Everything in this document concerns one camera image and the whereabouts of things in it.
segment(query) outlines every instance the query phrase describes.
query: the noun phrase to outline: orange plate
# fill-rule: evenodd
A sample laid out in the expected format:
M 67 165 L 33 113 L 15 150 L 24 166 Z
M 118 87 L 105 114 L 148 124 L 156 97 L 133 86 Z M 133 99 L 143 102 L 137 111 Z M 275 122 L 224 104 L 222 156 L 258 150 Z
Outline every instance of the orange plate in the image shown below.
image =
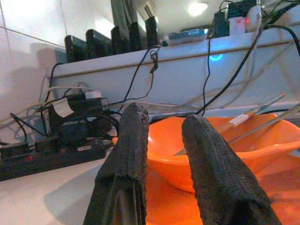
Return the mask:
M 275 118 L 275 114 L 257 115 L 223 136 L 227 141 Z M 217 128 L 232 118 L 207 118 Z M 173 156 L 183 149 L 181 125 L 184 118 L 171 117 L 150 125 L 148 166 L 177 188 L 195 192 L 187 156 Z M 282 120 L 257 131 L 231 145 L 237 155 L 253 173 L 257 173 L 274 160 L 300 147 L 300 129 Z
M 283 225 L 300 224 L 300 159 L 289 155 L 274 161 L 256 177 Z M 194 194 L 170 185 L 148 168 L 147 225 L 201 225 Z

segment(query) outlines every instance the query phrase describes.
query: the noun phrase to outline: white countertop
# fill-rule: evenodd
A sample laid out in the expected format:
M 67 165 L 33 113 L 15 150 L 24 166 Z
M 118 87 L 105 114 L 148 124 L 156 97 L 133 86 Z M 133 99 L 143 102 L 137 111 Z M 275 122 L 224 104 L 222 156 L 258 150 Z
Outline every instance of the white countertop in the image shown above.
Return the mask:
M 0 224 L 82 225 L 104 160 L 0 182 Z

